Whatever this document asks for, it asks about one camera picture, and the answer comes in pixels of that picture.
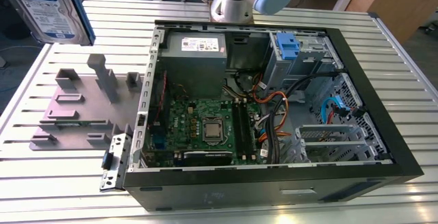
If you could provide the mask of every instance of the open computer tower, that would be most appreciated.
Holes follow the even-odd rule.
[[[102,191],[150,210],[347,201],[422,170],[338,29],[157,21]]]

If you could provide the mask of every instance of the motherboard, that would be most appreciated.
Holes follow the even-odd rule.
[[[253,165],[259,106],[238,100],[174,100],[167,134],[151,134],[150,167]]]

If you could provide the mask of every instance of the ram slot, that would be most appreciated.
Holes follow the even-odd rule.
[[[250,125],[250,116],[247,110],[247,104],[239,104],[239,113],[241,113],[241,132],[242,132],[242,144],[243,144],[243,154],[250,158],[254,154],[253,149],[253,139],[251,139],[251,125]]]
[[[239,103],[233,103],[231,112],[233,112],[235,150],[238,156],[242,157],[245,155],[245,149],[243,149],[243,140],[242,140],[242,131],[241,131]]]

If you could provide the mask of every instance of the blue cable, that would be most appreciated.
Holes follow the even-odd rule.
[[[326,122],[327,122],[326,105],[327,105],[330,100],[335,102],[335,104],[338,105],[338,107],[341,109],[345,108],[347,111],[350,111],[350,107],[347,107],[345,105],[339,95],[326,98],[325,101],[322,102],[322,105],[321,105],[321,118],[322,118],[322,123],[323,124],[326,124]]]

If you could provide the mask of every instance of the blue hard drive label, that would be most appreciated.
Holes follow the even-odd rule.
[[[74,38],[72,27],[59,0],[22,0],[40,30],[54,38]]]

